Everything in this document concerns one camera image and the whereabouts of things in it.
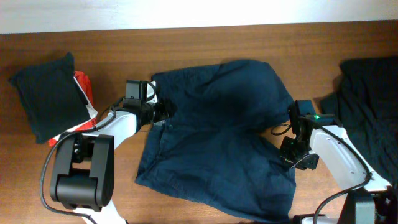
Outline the dark blue shorts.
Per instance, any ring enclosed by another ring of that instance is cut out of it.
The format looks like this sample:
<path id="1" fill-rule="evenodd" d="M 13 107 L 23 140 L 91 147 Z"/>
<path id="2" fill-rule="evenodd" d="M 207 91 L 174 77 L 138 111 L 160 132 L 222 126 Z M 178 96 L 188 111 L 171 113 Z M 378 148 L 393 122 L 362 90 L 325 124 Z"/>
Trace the dark blue shorts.
<path id="1" fill-rule="evenodd" d="M 288 120 L 292 97 L 257 60 L 156 73 L 169 119 L 149 131 L 136 183 L 229 215 L 283 223 L 295 174 L 261 133 Z"/>

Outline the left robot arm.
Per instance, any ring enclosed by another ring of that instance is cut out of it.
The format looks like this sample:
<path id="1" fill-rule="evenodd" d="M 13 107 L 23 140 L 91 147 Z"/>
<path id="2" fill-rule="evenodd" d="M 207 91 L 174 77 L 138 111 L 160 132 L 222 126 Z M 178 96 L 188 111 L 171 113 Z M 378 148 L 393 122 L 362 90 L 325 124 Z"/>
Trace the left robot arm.
<path id="1" fill-rule="evenodd" d="M 159 91 L 155 81 L 128 80 L 125 95 L 109 106 L 96 126 L 61 134 L 46 160 L 54 160 L 50 197 L 63 208 L 51 207 L 41 193 L 47 210 L 81 217 L 86 223 L 127 224 L 112 201 L 114 152 L 143 126 L 169 118 Z"/>

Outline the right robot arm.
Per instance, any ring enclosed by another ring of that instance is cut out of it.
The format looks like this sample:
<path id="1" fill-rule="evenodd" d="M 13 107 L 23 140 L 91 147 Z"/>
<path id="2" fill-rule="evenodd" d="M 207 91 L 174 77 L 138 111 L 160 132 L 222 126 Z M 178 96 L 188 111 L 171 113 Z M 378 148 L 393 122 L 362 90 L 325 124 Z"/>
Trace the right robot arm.
<path id="1" fill-rule="evenodd" d="M 397 223 L 397 190 L 365 160 L 332 114 L 316 114 L 310 100 L 289 105 L 290 129 L 279 156 L 291 169 L 314 170 L 322 160 L 341 191 L 294 223 Z"/>

